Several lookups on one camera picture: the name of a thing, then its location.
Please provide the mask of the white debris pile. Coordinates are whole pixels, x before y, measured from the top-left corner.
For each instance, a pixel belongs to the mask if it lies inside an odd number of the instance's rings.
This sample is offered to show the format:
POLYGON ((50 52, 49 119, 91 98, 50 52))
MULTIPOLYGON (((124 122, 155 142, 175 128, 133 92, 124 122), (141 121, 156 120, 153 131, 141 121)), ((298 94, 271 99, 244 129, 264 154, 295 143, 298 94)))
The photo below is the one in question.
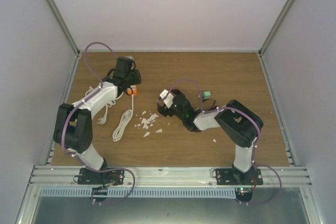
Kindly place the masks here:
POLYGON ((159 124, 159 114, 149 111, 143 111, 138 122, 135 123, 134 128, 138 129, 142 137, 148 137, 151 134, 159 134, 163 132, 162 126, 159 124))

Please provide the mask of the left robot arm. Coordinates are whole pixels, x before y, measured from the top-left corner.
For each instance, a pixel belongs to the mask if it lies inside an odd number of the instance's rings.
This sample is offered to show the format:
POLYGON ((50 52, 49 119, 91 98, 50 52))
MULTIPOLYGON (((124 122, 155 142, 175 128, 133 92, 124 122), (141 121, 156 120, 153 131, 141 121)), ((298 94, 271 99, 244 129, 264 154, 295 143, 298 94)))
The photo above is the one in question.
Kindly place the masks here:
POLYGON ((78 158, 91 169, 90 178, 96 184, 108 179, 103 168, 104 158, 94 148, 92 119, 108 102, 117 100, 127 89, 141 83, 141 75, 132 57, 120 57, 116 66, 102 82, 81 100, 63 103, 58 108, 53 134, 65 154, 78 158))

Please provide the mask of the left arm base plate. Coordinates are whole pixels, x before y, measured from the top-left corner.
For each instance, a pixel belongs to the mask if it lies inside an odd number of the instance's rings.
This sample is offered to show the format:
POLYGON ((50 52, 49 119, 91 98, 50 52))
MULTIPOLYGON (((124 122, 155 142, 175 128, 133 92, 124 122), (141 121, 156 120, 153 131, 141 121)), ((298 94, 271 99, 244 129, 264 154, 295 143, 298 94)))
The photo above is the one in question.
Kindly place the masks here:
POLYGON ((116 186, 122 185, 124 171, 117 170, 105 173, 97 173, 86 168, 81 168, 79 175, 74 176, 73 180, 79 185, 101 185, 116 186))

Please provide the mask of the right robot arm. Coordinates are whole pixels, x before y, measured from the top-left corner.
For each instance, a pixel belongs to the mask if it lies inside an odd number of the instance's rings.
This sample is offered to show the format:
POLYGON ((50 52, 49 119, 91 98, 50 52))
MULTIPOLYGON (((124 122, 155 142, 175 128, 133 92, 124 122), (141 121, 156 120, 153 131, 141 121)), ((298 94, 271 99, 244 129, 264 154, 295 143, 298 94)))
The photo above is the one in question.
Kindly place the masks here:
POLYGON ((208 111, 194 109, 178 89, 163 90, 158 98, 158 112, 164 117, 176 116, 190 132, 202 132, 220 127, 236 145, 232 172, 240 185, 251 179, 256 143, 264 126, 262 119, 237 100, 208 111))

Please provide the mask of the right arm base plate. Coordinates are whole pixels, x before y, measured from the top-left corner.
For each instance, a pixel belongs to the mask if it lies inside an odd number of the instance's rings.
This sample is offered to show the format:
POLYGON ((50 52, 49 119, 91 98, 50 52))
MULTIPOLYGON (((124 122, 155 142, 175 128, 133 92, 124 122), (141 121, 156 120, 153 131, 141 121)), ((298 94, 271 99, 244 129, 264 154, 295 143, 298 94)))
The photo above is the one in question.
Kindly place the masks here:
POLYGON ((263 179, 260 169, 251 167, 247 172, 243 173, 238 169, 216 168, 212 172, 212 176, 216 179, 217 185, 262 185, 263 179))

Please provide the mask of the orange power strip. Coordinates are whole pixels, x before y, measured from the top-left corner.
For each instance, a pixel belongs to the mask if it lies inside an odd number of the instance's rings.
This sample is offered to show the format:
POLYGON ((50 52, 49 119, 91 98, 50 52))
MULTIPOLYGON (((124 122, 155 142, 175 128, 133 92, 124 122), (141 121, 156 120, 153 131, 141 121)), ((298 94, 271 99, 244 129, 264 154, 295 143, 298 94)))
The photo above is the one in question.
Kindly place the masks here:
POLYGON ((137 85, 132 85, 132 86, 128 87, 126 89, 125 93, 129 96, 138 95, 137 85))

